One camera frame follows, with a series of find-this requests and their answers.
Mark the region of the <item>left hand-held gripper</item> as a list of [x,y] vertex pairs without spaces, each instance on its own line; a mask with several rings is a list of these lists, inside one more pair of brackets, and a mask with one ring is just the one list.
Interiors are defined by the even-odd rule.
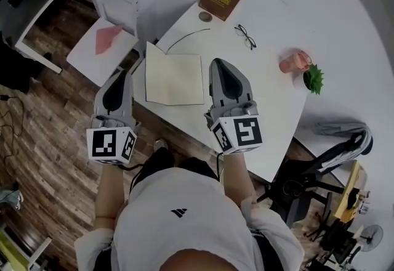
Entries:
[[127,166],[137,140],[140,123],[110,116],[132,116],[132,76],[122,70],[111,76],[95,96],[91,127],[86,130],[87,151],[91,161]]

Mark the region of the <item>black swivel chair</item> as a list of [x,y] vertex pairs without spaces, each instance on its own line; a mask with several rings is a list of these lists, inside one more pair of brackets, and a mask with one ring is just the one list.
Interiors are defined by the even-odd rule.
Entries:
[[361,251],[362,247],[358,244],[355,234],[348,231],[354,219],[343,223],[340,219],[336,219],[331,225],[328,225],[328,218],[322,221],[319,227],[312,233],[304,233],[306,238],[311,238],[314,242],[320,237],[321,233],[323,238],[320,241],[320,247],[323,251],[329,253],[323,260],[327,262],[331,254],[338,264],[345,262],[345,259],[350,257],[350,261]]

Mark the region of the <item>black desk item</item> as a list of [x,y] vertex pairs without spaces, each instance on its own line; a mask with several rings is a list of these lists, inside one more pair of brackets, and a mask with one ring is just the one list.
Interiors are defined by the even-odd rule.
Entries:
[[351,210],[351,208],[355,207],[356,202],[358,201],[359,192],[360,190],[358,188],[353,188],[351,190],[351,192],[348,195],[347,210]]

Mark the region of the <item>black eyeglasses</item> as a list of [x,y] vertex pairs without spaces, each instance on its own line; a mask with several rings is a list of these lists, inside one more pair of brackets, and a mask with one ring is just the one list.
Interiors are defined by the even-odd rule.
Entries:
[[244,39],[246,47],[248,47],[251,51],[257,47],[255,41],[248,35],[245,27],[243,27],[241,24],[235,26],[235,31],[238,36]]

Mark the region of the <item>grey desk with white legs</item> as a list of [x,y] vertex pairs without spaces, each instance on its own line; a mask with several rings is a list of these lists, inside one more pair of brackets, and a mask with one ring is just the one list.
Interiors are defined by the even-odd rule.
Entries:
[[17,8],[14,8],[8,3],[8,0],[1,0],[0,31],[10,42],[11,48],[21,53],[24,57],[28,57],[50,68],[52,71],[60,73],[62,71],[60,67],[38,54],[23,42],[31,27],[53,1],[23,0]]

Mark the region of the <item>light wooden desk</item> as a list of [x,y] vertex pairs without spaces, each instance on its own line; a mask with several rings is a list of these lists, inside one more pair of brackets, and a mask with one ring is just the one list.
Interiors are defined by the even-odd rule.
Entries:
[[[341,195],[339,202],[334,210],[333,216],[340,220],[341,223],[348,223],[352,221],[363,203],[363,201],[369,198],[369,191],[364,189],[366,183],[366,172],[364,168],[360,165],[359,161],[354,160],[352,163],[352,169],[350,176],[348,178],[347,184],[344,188],[344,192]],[[347,210],[348,195],[353,188],[358,188],[360,190],[358,201],[354,208]]]

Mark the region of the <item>cream-paged notebook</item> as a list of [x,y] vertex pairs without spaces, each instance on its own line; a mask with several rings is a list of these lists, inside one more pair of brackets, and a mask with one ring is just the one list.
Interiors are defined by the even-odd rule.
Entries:
[[204,104],[201,57],[167,55],[148,42],[145,58],[146,101],[166,106]]

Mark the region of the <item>person's black shorts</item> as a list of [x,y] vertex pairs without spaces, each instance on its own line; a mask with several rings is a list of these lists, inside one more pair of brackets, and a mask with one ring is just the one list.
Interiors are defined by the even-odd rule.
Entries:
[[[139,164],[139,166],[141,167],[141,169],[133,178],[130,190],[132,190],[136,184],[156,172],[163,171],[165,169],[175,168],[175,158],[168,149],[161,147],[157,151],[155,151],[149,157],[149,159],[146,160],[146,162],[144,162],[143,164]],[[205,161],[202,161],[195,157],[190,157],[183,160],[179,164],[178,168],[186,169],[188,171],[219,180],[218,175],[210,168],[210,166]]]

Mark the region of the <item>pink booklet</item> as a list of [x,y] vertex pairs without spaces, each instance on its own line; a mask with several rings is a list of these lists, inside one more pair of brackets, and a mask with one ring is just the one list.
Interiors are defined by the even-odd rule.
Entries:
[[121,26],[111,26],[101,28],[96,31],[95,54],[100,55],[107,51],[114,40],[114,38],[122,31]]

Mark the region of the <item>standing fan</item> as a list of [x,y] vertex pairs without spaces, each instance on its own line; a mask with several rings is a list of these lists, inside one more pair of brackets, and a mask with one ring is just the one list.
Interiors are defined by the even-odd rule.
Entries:
[[374,250],[382,241],[384,235],[383,228],[379,225],[370,225],[366,227],[358,239],[358,243],[362,247],[362,252],[370,252]]

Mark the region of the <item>pink cup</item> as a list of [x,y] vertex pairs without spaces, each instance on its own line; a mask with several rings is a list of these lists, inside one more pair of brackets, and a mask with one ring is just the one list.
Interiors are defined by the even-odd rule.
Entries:
[[313,62],[311,57],[305,51],[297,49],[280,61],[279,69],[282,73],[305,72],[308,71],[312,65]]

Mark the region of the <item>green plant in white pot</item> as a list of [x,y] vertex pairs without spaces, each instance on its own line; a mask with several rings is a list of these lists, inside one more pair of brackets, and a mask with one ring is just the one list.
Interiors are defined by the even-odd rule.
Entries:
[[315,64],[311,64],[307,71],[295,77],[293,85],[302,92],[320,95],[323,87],[323,72]]

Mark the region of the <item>grey-white cloth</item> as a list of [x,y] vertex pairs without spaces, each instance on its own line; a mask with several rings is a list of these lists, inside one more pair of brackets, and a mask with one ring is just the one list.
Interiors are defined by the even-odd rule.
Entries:
[[321,162],[321,171],[335,169],[359,155],[368,155],[374,143],[372,132],[364,123],[318,123],[313,132],[321,136],[347,139],[317,157]]

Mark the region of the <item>person's left forearm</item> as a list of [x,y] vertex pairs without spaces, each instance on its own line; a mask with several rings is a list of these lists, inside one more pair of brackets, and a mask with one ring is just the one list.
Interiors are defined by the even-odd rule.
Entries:
[[95,200],[94,227],[114,229],[125,206],[123,170],[118,166],[103,165]]

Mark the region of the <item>person's white t-shirt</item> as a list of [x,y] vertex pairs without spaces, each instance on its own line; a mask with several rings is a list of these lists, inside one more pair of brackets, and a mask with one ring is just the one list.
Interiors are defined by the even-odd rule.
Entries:
[[139,182],[114,230],[97,229],[75,241],[79,271],[93,271],[110,251],[111,271],[159,271],[184,249],[207,251],[238,271],[299,271],[304,250],[282,218],[250,200],[235,204],[215,179],[181,168]]

